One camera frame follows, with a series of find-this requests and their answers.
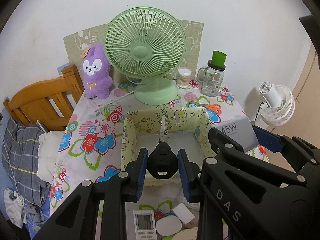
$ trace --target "black lid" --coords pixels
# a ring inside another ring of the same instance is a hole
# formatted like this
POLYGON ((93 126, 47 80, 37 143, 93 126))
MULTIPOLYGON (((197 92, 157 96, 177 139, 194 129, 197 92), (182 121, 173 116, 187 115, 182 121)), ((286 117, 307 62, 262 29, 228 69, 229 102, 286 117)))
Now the black lid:
POLYGON ((224 71, 226 69, 226 65, 223 65, 223 67, 218 67, 216 65, 211 64, 211 60, 208 60, 208 67, 219 71, 224 71))

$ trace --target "plaid fabric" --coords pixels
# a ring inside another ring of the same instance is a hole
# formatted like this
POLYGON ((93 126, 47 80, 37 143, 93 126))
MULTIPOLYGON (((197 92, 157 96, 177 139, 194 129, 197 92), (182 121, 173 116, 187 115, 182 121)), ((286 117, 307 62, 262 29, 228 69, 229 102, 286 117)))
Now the plaid fabric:
POLYGON ((39 135, 43 134, 39 123, 23 125, 9 119, 4 134, 2 163, 17 191, 28 202, 42 206, 50 185, 37 177, 39 135))

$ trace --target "wooden bed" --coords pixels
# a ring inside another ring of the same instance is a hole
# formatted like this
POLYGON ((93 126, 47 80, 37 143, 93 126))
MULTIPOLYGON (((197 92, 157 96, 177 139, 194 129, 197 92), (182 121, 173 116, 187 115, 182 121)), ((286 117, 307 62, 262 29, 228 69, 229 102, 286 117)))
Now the wooden bed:
POLYGON ((70 92, 78 103, 84 87, 75 65, 62 69, 63 77, 33 83, 19 92, 11 100, 3 102, 9 114, 27 125, 39 120, 49 130, 64 130, 68 125, 73 107, 65 92, 70 92), (60 117, 49 101, 51 97, 62 113, 60 117))

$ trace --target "scissors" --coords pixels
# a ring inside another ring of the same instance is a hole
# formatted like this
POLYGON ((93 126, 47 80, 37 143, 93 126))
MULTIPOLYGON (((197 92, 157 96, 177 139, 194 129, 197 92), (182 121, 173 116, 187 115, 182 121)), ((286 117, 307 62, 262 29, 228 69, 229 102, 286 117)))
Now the scissors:
POLYGON ((206 105, 206 104, 200 104, 200 103, 197 103, 197 102, 189 102, 189 103, 197 105, 197 106, 205 107, 205 108, 207 108, 207 109, 209 109, 211 111, 214 111, 217 114, 221 114, 222 113, 221 106, 218 105, 218 104, 206 105))

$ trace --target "white wall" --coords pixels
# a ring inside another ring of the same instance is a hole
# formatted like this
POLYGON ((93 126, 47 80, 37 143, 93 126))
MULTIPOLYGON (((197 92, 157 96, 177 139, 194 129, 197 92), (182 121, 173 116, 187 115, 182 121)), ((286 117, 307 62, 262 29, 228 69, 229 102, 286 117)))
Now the white wall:
POLYGON ((63 37, 139 5, 203 22, 198 67, 213 50, 225 52, 224 80, 250 116, 261 82, 293 89, 307 58, 310 40, 298 18, 309 11, 300 0, 23 0, 0 34, 0 99, 58 76, 68 62, 63 37))

